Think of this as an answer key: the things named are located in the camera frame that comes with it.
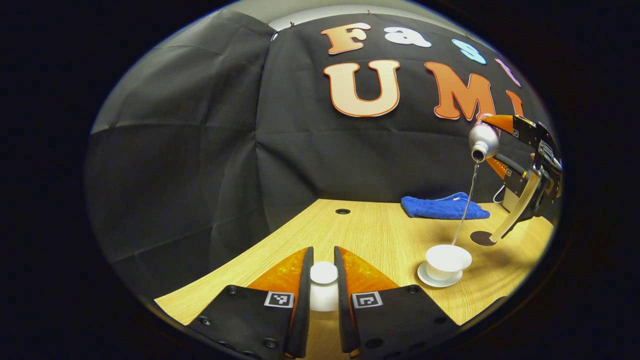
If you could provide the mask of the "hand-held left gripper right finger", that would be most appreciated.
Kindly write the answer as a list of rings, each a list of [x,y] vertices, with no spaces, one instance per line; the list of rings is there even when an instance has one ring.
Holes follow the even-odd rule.
[[[416,359],[459,330],[420,285],[398,285],[340,246],[334,265],[340,343],[352,360]]]

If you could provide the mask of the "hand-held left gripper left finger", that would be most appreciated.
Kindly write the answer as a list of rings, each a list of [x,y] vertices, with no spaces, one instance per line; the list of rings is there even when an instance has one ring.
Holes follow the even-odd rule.
[[[289,255],[250,285],[228,284],[188,328],[242,360],[306,356],[314,249]]]

